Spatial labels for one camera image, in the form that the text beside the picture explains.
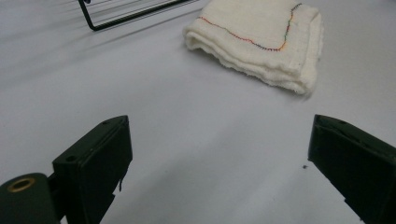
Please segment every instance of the black wire rack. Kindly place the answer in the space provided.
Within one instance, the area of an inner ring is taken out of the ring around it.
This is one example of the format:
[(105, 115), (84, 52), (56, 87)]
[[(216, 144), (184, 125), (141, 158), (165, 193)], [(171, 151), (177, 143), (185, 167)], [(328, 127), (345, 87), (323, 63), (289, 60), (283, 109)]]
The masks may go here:
[[(127, 2), (116, 0), (98, 0), (95, 2), (78, 0), (88, 26), (94, 31), (103, 30), (126, 21), (139, 20), (196, 1), (199, 0), (134, 0)], [(93, 22), (92, 15), (96, 15), (99, 19)]]

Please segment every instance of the stitched line on towel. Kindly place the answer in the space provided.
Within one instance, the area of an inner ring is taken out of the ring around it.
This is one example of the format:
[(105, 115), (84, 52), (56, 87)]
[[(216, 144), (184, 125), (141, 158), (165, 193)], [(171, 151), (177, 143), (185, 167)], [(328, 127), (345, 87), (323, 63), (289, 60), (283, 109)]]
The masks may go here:
[(239, 35), (236, 35), (236, 34), (234, 34), (233, 32), (231, 32), (230, 30), (228, 30), (227, 28), (222, 27), (222, 26), (219, 26), (219, 25), (217, 25), (217, 24), (215, 24), (215, 23), (209, 21), (209, 20), (208, 20), (207, 18), (205, 18), (205, 17), (198, 17), (198, 19), (201, 19), (201, 20), (203, 20), (203, 21), (209, 23), (210, 25), (213, 25), (213, 26), (216, 26), (216, 27), (218, 27), (218, 28), (220, 28), (220, 29), (222, 29), (222, 30), (225, 30), (225, 31), (227, 31), (227, 33), (229, 33), (230, 35), (233, 35), (234, 37), (236, 37), (236, 38), (238, 38), (238, 39), (240, 39), (240, 40), (246, 41), (246, 42), (248, 42), (248, 43), (250, 43), (250, 44), (252, 44), (252, 45), (258, 47), (259, 49), (264, 49), (264, 50), (268, 50), (268, 51), (276, 51), (276, 52), (278, 52), (278, 51), (281, 51), (282, 49), (284, 49), (284, 48), (286, 47), (286, 43), (288, 42), (288, 34), (289, 34), (289, 30), (290, 30), (290, 24), (291, 24), (291, 21), (293, 20), (293, 17), (294, 17), (294, 11), (295, 11), (300, 5), (302, 5), (302, 4), (299, 3), (299, 4), (297, 4), (294, 8), (291, 9), (291, 11), (290, 11), (290, 19), (289, 19), (289, 21), (288, 21), (288, 26), (286, 27), (286, 32), (285, 32), (285, 35), (284, 35), (283, 44), (282, 44), (282, 46), (280, 46), (280, 47), (277, 48), (277, 49), (271, 49), (271, 48), (264, 47), (264, 46), (262, 46), (262, 45), (260, 45), (260, 44), (257, 44), (256, 42), (254, 42), (253, 40), (251, 40), (251, 39), (249, 39), (249, 38), (244, 38), (244, 37), (241, 37), (241, 36), (239, 36)]

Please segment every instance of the folded cloth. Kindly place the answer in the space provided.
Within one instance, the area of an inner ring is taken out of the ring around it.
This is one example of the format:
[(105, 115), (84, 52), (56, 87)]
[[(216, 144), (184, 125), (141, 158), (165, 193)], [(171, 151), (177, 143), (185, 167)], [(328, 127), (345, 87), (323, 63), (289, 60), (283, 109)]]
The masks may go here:
[(323, 36), (316, 8), (293, 0), (212, 0), (183, 35), (188, 49), (271, 86), (314, 89)]

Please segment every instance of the black object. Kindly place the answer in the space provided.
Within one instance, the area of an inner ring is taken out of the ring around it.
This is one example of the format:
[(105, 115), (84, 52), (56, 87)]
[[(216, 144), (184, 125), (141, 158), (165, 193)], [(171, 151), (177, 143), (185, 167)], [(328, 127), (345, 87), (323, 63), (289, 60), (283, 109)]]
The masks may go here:
[(396, 148), (342, 120), (316, 115), (308, 159), (365, 223), (396, 223)]
[(161, 4), (151, 6), (151, 7), (145, 7), (142, 10), (138, 10), (128, 16), (124, 16), (124, 17), (115, 19), (114, 21), (105, 22), (100, 25), (94, 25), (91, 20), (90, 13), (88, 12), (87, 7), (85, 6), (85, 3), (89, 4), (91, 2), (91, 0), (78, 0), (79, 5), (81, 6), (82, 13), (84, 14), (85, 20), (87, 21), (88, 26), (93, 31), (103, 30), (108, 27), (118, 25), (118, 24), (126, 22), (126, 21), (141, 19), (141, 18), (147, 17), (149, 15), (153, 15), (155, 13), (165, 11), (168, 8), (183, 6), (185, 4), (188, 4), (190, 2), (195, 2), (195, 1), (198, 1), (198, 0), (170, 0), (170, 1), (167, 1), (167, 2), (164, 2)]
[(16, 177), (0, 188), (1, 224), (98, 224), (133, 158), (128, 117), (108, 119), (55, 161), (54, 174)]

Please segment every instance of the table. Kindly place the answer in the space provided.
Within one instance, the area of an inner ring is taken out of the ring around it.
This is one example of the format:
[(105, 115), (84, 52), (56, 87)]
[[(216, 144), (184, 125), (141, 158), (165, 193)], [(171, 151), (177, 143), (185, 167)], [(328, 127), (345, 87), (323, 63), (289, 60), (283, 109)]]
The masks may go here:
[(303, 1), (325, 26), (309, 97), (188, 51), (181, 31), (207, 2), (94, 33), (77, 1), (0, 1), (0, 182), (50, 175), (128, 115), (134, 160), (102, 223), (361, 223), (308, 143), (323, 114), (396, 146), (396, 2)]

